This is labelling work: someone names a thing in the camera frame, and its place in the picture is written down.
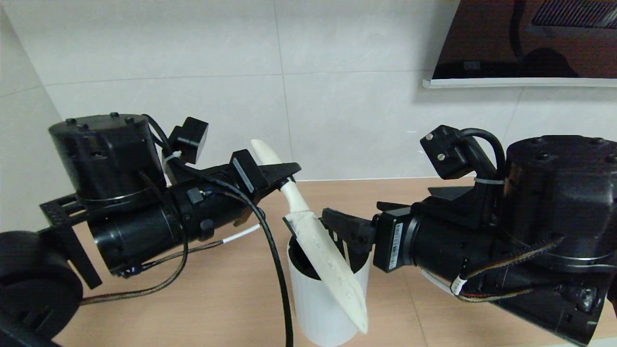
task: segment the barcode label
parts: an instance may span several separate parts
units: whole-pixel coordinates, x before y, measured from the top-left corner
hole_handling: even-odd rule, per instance
[[[392,251],[390,252],[390,266],[388,270],[394,269],[399,260],[400,234],[402,233],[403,233],[403,223],[398,223],[394,227],[394,240],[392,241]]]

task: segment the white knife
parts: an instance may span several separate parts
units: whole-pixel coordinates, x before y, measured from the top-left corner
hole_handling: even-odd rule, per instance
[[[262,140],[251,140],[251,146],[262,165],[282,163],[274,150]],[[289,204],[289,214],[284,220],[290,231],[296,236],[298,244],[334,300],[358,331],[367,333],[368,314],[364,293],[345,258],[330,238],[327,229],[304,201],[296,184],[290,179],[281,191]]]

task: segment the wire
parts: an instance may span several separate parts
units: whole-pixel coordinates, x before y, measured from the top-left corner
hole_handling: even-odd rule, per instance
[[[501,299],[514,298],[515,296],[519,296],[519,295],[531,294],[531,293],[534,293],[535,291],[536,291],[535,288],[527,288],[523,290],[510,291],[510,292],[502,293],[499,295],[465,293],[461,295],[456,295],[456,297],[459,300],[465,301],[467,303],[486,303],[488,301],[496,301],[496,300],[501,300]]]
[[[497,164],[497,180],[503,180],[506,177],[506,166],[505,166],[505,154],[503,153],[503,147],[499,142],[499,139],[495,137],[495,135],[487,132],[486,130],[476,129],[476,128],[467,128],[460,130],[458,132],[459,137],[469,137],[475,136],[479,138],[483,138],[493,147],[493,151],[495,152],[495,161]]]
[[[542,253],[550,251],[551,249],[559,246],[559,244],[565,239],[565,236],[556,235],[547,240],[540,241],[532,246],[523,248],[519,251],[505,254],[497,259],[491,259],[486,262],[481,262],[477,265],[470,265],[463,269],[460,274],[462,280],[468,280],[471,277],[477,276],[485,271],[499,269],[501,267],[517,265],[522,262],[526,262],[532,258],[535,258]]]
[[[486,301],[495,301],[500,299],[513,298],[515,296],[530,294],[537,291],[539,288],[551,288],[554,286],[530,286],[523,289],[516,289],[511,291],[502,291],[501,293],[464,293],[462,292],[465,283],[471,278],[475,277],[485,271],[499,269],[501,267],[517,265],[522,262],[535,258],[547,251],[557,247],[565,239],[563,235],[554,235],[549,239],[538,242],[527,248],[523,248],[519,251],[505,254],[497,259],[491,259],[486,262],[481,262],[478,265],[468,266],[463,269],[458,277],[450,284],[450,291],[458,299],[467,301],[470,303],[481,303]]]
[[[205,249],[210,249],[210,248],[214,248],[214,247],[220,246],[223,243],[227,243],[227,242],[233,241],[233,240],[235,240],[237,238],[240,238],[240,237],[242,237],[244,235],[252,233],[255,230],[259,229],[259,227],[260,227],[260,225],[256,224],[256,225],[253,225],[252,227],[250,227],[250,228],[248,228],[248,229],[246,229],[244,231],[241,231],[239,233],[235,233],[234,235],[226,237],[226,238],[224,238],[222,240],[210,242],[210,243],[207,243],[207,244],[205,244],[203,246],[193,247],[193,248],[189,249],[189,253],[195,253],[195,252],[203,251]],[[168,256],[165,256],[163,258],[157,259],[155,261],[147,262],[147,263],[142,265],[142,271],[146,271],[146,270],[148,270],[148,269],[150,269],[150,268],[152,268],[154,266],[160,265],[160,264],[162,264],[162,263],[164,263],[166,261],[170,261],[172,259],[175,259],[175,258],[181,256],[183,253],[184,252],[176,252],[176,253],[169,254]]]
[[[163,199],[163,196],[161,195],[159,189],[156,187],[154,182],[152,182],[152,180],[144,172],[140,171],[139,175],[144,181],[146,181],[146,183],[150,186],[150,189],[154,191],[154,193],[158,196],[161,202],[165,204],[167,209],[170,211],[172,217],[174,218],[174,220],[180,227],[180,234],[182,237],[182,244],[183,244],[182,259],[180,260],[180,264],[178,265],[178,268],[174,271],[174,273],[171,276],[169,276],[169,278],[167,278],[165,281],[163,281],[162,283],[156,286],[152,286],[150,288],[146,288],[142,290],[121,291],[118,293],[109,293],[109,294],[91,296],[89,298],[83,298],[80,303],[81,306],[96,304],[96,303],[103,303],[106,301],[138,298],[140,296],[146,296],[149,294],[156,293],[168,287],[170,284],[172,284],[180,276],[180,274],[182,273],[182,270],[184,270],[186,261],[188,259],[188,254],[189,254],[189,243],[188,243],[188,236],[186,235],[186,231],[182,227],[182,223],[180,223],[180,219],[177,216],[176,210],[173,208],[173,206],[169,206],[166,200]]]
[[[165,135],[165,132],[161,129],[159,124],[149,115],[144,114],[143,116],[148,118],[148,123],[154,129],[154,131],[159,136],[162,144],[163,144],[163,154],[164,156],[169,156],[172,153],[172,147],[170,146],[169,139]],[[268,245],[270,247],[270,252],[272,254],[272,260],[275,264],[276,276],[278,278],[278,285],[281,290],[281,299],[283,301],[283,316],[285,321],[285,345],[287,347],[293,347],[294,345],[294,330],[292,326],[291,319],[291,306],[289,304],[289,293],[287,290],[287,284],[285,283],[285,275],[283,272],[283,266],[281,265],[281,258],[279,257],[278,251],[276,250],[276,243],[274,238],[272,237],[272,232],[270,231],[270,227],[265,220],[265,215],[262,214],[262,210],[259,209],[253,201],[246,196],[238,187],[230,185],[227,182],[218,180],[216,178],[207,176],[203,174],[200,170],[187,166],[182,162],[179,158],[173,157],[169,161],[167,161],[168,165],[175,165],[177,168],[184,170],[188,174],[200,178],[203,181],[209,182],[211,184],[220,186],[227,190],[230,190],[232,193],[237,195],[245,204],[247,204],[257,216],[259,220],[259,224],[262,226],[263,232],[266,236],[266,240],[268,241]]]

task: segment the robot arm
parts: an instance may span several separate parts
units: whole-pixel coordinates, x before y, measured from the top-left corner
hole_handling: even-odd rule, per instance
[[[229,164],[205,170],[185,165],[196,163],[207,127],[188,118],[168,139],[148,115],[114,112],[67,119],[49,129],[76,193],[41,205],[48,228],[0,234],[0,345],[55,346],[51,338],[80,305],[160,290],[180,274],[189,242],[210,239],[222,225],[240,225],[255,211],[263,221],[255,205],[300,166],[259,166],[246,149],[234,152]],[[154,143],[163,148],[163,165]],[[114,275],[138,275],[155,264],[148,260],[178,245],[184,245],[183,261],[159,286],[83,298],[69,261],[90,288],[102,281],[73,229],[82,222]],[[286,301],[286,288],[281,293]]]
[[[496,169],[469,134],[490,139]],[[475,171],[473,187],[378,202],[371,221],[332,209],[322,219],[356,252],[374,244],[385,272],[421,267],[460,300],[490,301],[586,346],[607,295],[617,303],[617,143],[542,136],[511,145],[505,162],[487,134],[440,126],[421,140],[441,178]]]

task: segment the tile grout line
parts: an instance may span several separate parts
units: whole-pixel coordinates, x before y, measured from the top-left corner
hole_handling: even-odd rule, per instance
[[[505,128],[505,133],[503,134],[504,140],[506,139],[506,136],[508,136],[508,132],[510,132],[510,126],[512,125],[512,122],[514,121],[514,115],[516,114],[516,110],[518,109],[518,104],[521,102],[521,98],[523,97],[523,92],[525,91],[525,88],[527,87],[522,87],[521,93],[518,95],[518,100],[516,100],[516,106],[514,107],[514,111],[512,111],[512,116],[510,117],[508,126]]]
[[[37,88],[41,88],[41,87],[43,87],[43,88],[44,88],[45,86],[44,86],[44,85],[40,85],[40,86],[34,86],[34,87],[26,88],[26,89],[24,89],[24,90],[14,91],[13,93],[9,93],[9,94],[6,94],[6,95],[2,95],[2,96],[0,96],[0,99],[4,98],[4,97],[6,97],[6,96],[11,96],[11,95],[15,95],[15,94],[23,93],[24,91],[29,91],[29,90],[33,90],[33,89],[37,89]]]
[[[405,286],[407,287],[407,292],[409,293],[409,298],[412,301],[413,310],[416,312],[416,317],[418,318],[418,324],[420,325],[420,331],[422,332],[422,338],[424,338],[424,343],[426,347],[429,347],[428,340],[426,339],[426,334],[424,333],[424,327],[422,326],[422,320],[420,319],[420,313],[416,308],[416,303],[413,301],[412,289],[409,287],[409,282],[407,281],[407,276],[405,276],[405,272],[403,274],[403,281],[405,281]]]
[[[171,77],[137,77],[137,78],[117,78],[114,80],[96,80],[79,82],[45,83],[44,86],[77,85],[80,83],[100,83],[100,82],[119,82],[119,81],[140,81],[140,80],[173,80],[179,78],[218,78],[218,77],[263,77],[263,76],[285,76],[285,75],[321,75],[326,73],[390,73],[390,72],[428,72],[430,70],[383,70],[383,71],[322,71],[322,72],[288,72],[282,73],[283,62],[281,60],[281,73],[247,73],[244,75],[203,75],[203,76],[171,76]]]
[[[281,61],[281,79],[283,81],[283,97],[285,98],[285,116],[287,117],[287,133],[289,135],[289,152],[291,152],[291,161],[294,161],[294,145],[291,141],[291,125],[289,124],[289,107],[287,105],[287,88],[285,87],[285,74],[283,71],[283,53],[281,52],[281,35],[278,31],[278,16],[276,15],[276,2],[272,0],[272,8],[274,9],[274,22],[276,25],[276,40],[278,42],[278,57]]]

